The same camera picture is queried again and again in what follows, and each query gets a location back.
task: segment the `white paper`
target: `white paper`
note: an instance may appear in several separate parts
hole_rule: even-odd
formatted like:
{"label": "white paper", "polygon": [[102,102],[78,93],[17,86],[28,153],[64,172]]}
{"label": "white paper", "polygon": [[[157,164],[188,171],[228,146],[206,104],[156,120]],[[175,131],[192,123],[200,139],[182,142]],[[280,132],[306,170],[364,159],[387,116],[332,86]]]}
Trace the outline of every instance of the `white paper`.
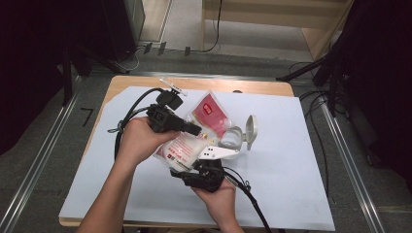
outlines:
{"label": "white paper", "polygon": [[[79,167],[60,217],[83,218],[106,180],[114,162],[116,128],[133,103],[149,87],[129,87],[104,106],[88,152]],[[184,117],[203,90],[188,90],[175,114]],[[234,160],[223,165],[250,182],[252,194],[272,228],[333,231],[334,224],[298,98],[215,92],[236,125],[245,128],[257,116],[258,134],[252,150],[242,146]],[[156,93],[139,105],[155,103]],[[244,227],[263,227],[248,197],[236,192],[236,215]],[[216,225],[204,203],[170,176],[160,160],[150,157],[136,170],[124,220]]]}

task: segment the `person's right hand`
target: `person's right hand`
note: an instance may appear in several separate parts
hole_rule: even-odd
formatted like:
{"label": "person's right hand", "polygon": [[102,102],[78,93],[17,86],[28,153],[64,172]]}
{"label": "person's right hand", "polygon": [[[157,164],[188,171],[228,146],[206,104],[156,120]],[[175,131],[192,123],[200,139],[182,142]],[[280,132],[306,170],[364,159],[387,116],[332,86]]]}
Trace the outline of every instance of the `person's right hand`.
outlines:
{"label": "person's right hand", "polygon": [[215,192],[192,188],[196,195],[206,204],[207,211],[223,233],[244,232],[235,215],[236,187],[224,179]]}

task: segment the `white sheet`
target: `white sheet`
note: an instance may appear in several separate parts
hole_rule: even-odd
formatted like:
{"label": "white sheet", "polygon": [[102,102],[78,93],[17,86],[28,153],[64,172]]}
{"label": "white sheet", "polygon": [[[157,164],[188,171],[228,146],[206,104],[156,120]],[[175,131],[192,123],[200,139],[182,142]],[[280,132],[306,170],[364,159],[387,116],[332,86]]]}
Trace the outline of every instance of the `white sheet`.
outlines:
{"label": "white sheet", "polygon": [[[60,217],[83,218],[113,164],[116,128],[128,109],[149,87],[129,87],[104,106],[89,149],[79,167]],[[175,112],[184,117],[206,91],[188,90]],[[226,112],[242,129],[249,115],[257,116],[258,134],[252,150],[224,166],[250,182],[252,194],[273,228],[333,231],[324,185],[298,98],[214,92]],[[138,108],[155,103],[156,93]],[[262,227],[250,200],[237,190],[236,214],[242,226]],[[134,176],[124,220],[212,224],[204,204],[184,183],[170,176],[156,158],[140,164]]]}

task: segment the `hand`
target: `hand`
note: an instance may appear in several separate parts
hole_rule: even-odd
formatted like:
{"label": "hand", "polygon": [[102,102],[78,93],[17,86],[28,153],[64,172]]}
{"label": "hand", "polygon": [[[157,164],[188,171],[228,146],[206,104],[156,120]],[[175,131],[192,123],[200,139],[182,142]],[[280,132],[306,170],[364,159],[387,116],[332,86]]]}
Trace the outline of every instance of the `hand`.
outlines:
{"label": "hand", "polygon": [[175,139],[179,132],[154,133],[147,117],[133,118],[124,128],[117,161],[130,165],[133,169],[150,157],[162,144]]}
{"label": "hand", "polygon": [[192,188],[196,195],[206,204],[207,211],[222,232],[243,232],[235,215],[236,187],[224,179],[215,192]]}

